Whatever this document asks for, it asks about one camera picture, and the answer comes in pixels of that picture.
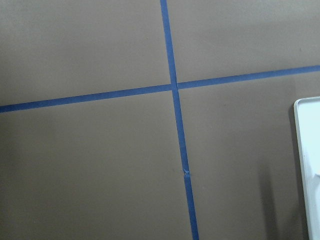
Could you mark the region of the white towel rack stand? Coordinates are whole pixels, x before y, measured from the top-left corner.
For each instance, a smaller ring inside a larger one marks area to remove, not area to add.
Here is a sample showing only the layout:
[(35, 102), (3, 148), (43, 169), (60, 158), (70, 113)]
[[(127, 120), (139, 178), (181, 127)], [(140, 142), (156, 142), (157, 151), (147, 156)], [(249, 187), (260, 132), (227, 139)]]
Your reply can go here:
[(310, 240), (320, 238), (320, 98), (295, 101), (294, 119)]

